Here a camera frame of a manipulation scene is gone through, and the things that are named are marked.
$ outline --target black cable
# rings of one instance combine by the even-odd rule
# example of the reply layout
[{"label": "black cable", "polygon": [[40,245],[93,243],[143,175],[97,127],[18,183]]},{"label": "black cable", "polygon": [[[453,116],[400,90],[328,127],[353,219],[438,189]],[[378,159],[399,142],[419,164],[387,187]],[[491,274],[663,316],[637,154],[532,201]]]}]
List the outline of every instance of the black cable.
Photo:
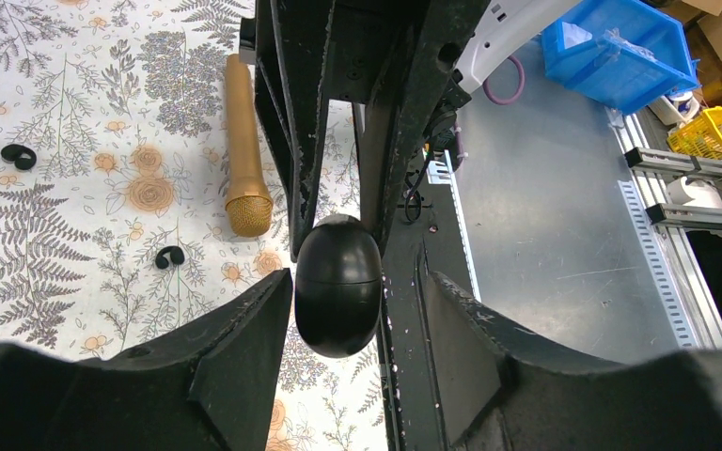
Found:
[{"label": "black cable", "polygon": [[[422,196],[419,194],[418,188],[419,185],[422,183],[422,180],[425,178],[425,173],[428,172],[428,166],[430,165],[431,161],[433,160],[433,146],[430,146],[428,148],[428,154],[425,156],[425,163],[422,164],[422,170],[419,172],[418,176],[416,176],[416,181],[412,185],[411,182],[406,178],[405,184],[408,185],[409,190],[408,193],[405,195],[405,223],[408,225],[411,225],[419,220],[419,216],[422,215]],[[414,208],[416,209],[416,217],[412,218],[411,214],[409,213],[409,209],[411,208],[411,202],[416,199],[416,204],[414,205]]]}]

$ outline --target wire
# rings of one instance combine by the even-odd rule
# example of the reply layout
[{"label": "wire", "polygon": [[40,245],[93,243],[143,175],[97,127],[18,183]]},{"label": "wire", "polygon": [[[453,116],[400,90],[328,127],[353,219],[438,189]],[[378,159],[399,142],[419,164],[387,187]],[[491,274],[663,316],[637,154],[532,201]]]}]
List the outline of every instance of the wire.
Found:
[{"label": "wire", "polygon": [[[422,164],[422,170],[419,171],[419,174],[416,176],[416,181],[412,184],[411,181],[408,180],[408,178],[405,179],[405,184],[408,185],[408,192],[405,194],[405,223],[407,225],[411,225],[419,220],[419,216],[422,215],[422,196],[419,194],[419,191],[417,190],[419,188],[419,185],[422,183],[422,180],[425,178],[425,173],[428,172],[428,166],[431,164],[431,161],[433,160],[433,148],[434,146],[428,146],[428,154],[425,156],[425,163]],[[414,204],[414,208],[416,209],[416,216],[411,217],[411,214],[408,212],[411,208],[411,202],[416,200],[416,203]]]},{"label": "wire", "polygon": [[508,59],[511,63],[513,63],[514,66],[516,66],[516,70],[519,71],[519,87],[516,88],[516,93],[513,94],[513,97],[511,97],[510,99],[500,99],[495,96],[493,92],[491,92],[491,89],[488,86],[488,79],[483,82],[483,92],[486,93],[486,97],[488,97],[489,101],[492,101],[497,105],[510,105],[511,103],[518,101],[519,98],[522,97],[522,91],[525,90],[525,67],[522,66],[522,62],[519,61],[519,58],[517,58],[516,56],[508,56]]}]

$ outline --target black earbud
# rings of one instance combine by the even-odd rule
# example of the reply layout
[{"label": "black earbud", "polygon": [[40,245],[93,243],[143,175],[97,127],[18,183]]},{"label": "black earbud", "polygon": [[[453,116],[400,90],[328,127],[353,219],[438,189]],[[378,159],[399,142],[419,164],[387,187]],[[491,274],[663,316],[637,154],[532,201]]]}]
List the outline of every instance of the black earbud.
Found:
[{"label": "black earbud", "polygon": [[5,162],[14,163],[15,168],[21,171],[28,171],[37,163],[35,151],[20,144],[10,144],[2,148],[1,158]]},{"label": "black earbud", "polygon": [[159,251],[159,254],[156,254],[156,259],[154,260],[156,268],[165,270],[170,266],[170,261],[167,261],[165,257],[166,254],[170,254],[170,261],[172,261],[174,265],[183,264],[185,260],[184,251],[182,251],[179,246],[167,246]]}]

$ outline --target microphone grille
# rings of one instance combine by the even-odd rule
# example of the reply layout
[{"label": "microphone grille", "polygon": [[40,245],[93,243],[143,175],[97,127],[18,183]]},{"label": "microphone grille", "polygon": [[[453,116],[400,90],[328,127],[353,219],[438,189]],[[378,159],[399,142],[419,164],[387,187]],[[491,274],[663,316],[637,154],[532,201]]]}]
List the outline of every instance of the microphone grille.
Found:
[{"label": "microphone grille", "polygon": [[254,238],[270,229],[273,203],[258,195],[245,195],[226,204],[228,219],[234,233],[240,237]]}]

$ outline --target black egg-shaped object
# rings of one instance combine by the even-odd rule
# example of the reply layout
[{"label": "black egg-shaped object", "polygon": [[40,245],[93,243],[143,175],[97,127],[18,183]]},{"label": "black egg-shaped object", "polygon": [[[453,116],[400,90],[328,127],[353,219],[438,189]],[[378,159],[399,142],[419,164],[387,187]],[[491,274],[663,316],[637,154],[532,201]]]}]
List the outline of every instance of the black egg-shaped object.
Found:
[{"label": "black egg-shaped object", "polygon": [[294,316],[303,341],[347,357],[375,335],[383,290],[381,254],[361,223],[333,214],[308,234],[297,258]]}]

